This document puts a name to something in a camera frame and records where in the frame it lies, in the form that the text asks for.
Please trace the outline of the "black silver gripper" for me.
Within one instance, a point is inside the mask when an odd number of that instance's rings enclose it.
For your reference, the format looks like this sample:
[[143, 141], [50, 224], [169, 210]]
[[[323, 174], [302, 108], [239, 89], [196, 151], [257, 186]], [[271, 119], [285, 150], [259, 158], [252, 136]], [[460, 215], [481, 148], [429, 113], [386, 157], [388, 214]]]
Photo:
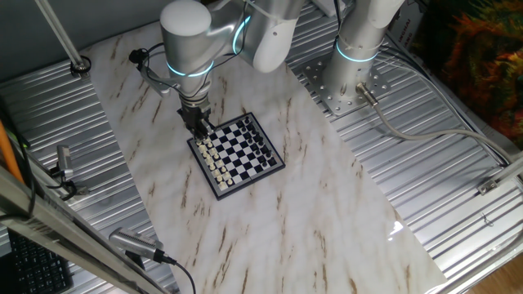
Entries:
[[216, 127], [209, 122], [211, 105], [204, 100], [197, 105], [182, 103], [177, 113], [196, 140], [203, 140], [214, 133]]

